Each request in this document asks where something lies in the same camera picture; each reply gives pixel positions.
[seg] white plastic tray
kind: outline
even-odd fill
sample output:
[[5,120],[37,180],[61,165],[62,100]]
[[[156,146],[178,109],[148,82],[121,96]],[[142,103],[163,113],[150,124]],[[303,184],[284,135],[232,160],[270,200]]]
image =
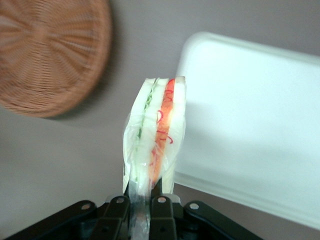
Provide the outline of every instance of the white plastic tray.
[[177,76],[176,182],[320,229],[320,58],[201,32]]

